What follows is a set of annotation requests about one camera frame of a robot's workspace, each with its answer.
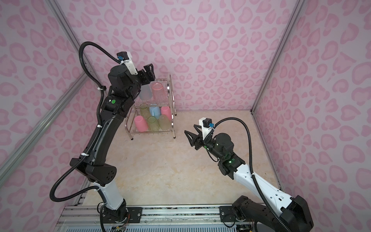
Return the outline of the clear peach plastic cup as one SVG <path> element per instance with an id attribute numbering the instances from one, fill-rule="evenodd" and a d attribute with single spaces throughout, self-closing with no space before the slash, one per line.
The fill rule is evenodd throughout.
<path id="1" fill-rule="evenodd" d="M 154 101 L 157 103 L 165 103 L 168 99 L 167 94 L 165 92 L 165 88 L 162 83 L 154 82 L 151 85 L 151 91 L 153 94 Z"/>

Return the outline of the teal plastic cup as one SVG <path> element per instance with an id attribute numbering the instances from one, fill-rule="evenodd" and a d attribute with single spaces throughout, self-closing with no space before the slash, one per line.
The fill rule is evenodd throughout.
<path id="1" fill-rule="evenodd" d="M 153 97 L 152 91 L 151 91 L 151 86 L 150 85 L 143 85 L 141 86 L 141 91 L 139 94 L 139 98 L 142 101 L 149 101 Z"/>

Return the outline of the yellow-green plastic cup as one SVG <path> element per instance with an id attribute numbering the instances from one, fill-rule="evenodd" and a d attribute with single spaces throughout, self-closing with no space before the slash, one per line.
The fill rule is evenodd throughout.
<path id="1" fill-rule="evenodd" d="M 160 115 L 158 122 L 163 131 L 169 131 L 171 129 L 171 121 L 166 115 Z"/>

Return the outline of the pink plastic cup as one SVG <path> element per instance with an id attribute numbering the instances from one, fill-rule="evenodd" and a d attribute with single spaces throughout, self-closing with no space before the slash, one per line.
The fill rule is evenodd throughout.
<path id="1" fill-rule="evenodd" d="M 171 122 L 172 121 L 172 110 L 170 109 L 169 106 L 163 106 L 161 107 L 161 114 L 166 116 L 168 118 L 168 120 Z"/>
<path id="2" fill-rule="evenodd" d="M 148 123 L 143 116 L 136 116 L 134 118 L 134 123 L 138 132 L 148 131 Z"/>

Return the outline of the green plastic cup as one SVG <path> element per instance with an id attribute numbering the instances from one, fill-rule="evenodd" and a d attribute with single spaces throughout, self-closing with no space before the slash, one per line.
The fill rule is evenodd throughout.
<path id="1" fill-rule="evenodd" d="M 150 116 L 147 120 L 149 130 L 152 132 L 157 132 L 160 130 L 160 125 L 156 117 Z"/>
<path id="2" fill-rule="evenodd" d="M 151 117 L 151 113 L 150 113 L 150 110 L 149 110 L 149 106 L 146 105 L 146 104 L 143 104 L 140 106 L 140 113 L 141 113 L 141 116 L 145 119 L 145 120 L 148 120 L 149 117 Z"/>

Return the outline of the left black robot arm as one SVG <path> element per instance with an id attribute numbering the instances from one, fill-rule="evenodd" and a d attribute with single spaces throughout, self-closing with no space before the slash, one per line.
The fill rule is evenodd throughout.
<path id="1" fill-rule="evenodd" d="M 72 167 L 92 183 L 87 190 L 97 190 L 103 204 L 100 217 L 110 222 L 126 223 L 129 213 L 126 201 L 115 182 L 117 168 L 106 163 L 109 147 L 121 123 L 134 105 L 141 87 L 155 80 L 152 64 L 131 74 L 125 65 L 113 67 L 108 74 L 111 86 L 108 95 L 99 106 L 99 122 L 87 147 L 79 158 L 73 158 Z"/>

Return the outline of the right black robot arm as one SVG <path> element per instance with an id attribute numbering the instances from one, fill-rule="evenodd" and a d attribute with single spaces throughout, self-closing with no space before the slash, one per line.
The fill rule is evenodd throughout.
<path id="1" fill-rule="evenodd" d="M 239 197 L 232 204 L 236 219 L 252 219 L 276 232 L 309 232 L 313 229 L 314 221 L 304 198 L 299 195 L 292 197 L 253 173 L 233 151 L 234 143 L 228 134 L 220 133 L 209 138 L 202 126 L 194 125 L 194 128 L 197 133 L 185 131 L 190 145 L 196 150 L 203 148 L 216 157 L 223 175 L 242 184 L 263 201 L 259 204 L 246 196 Z"/>

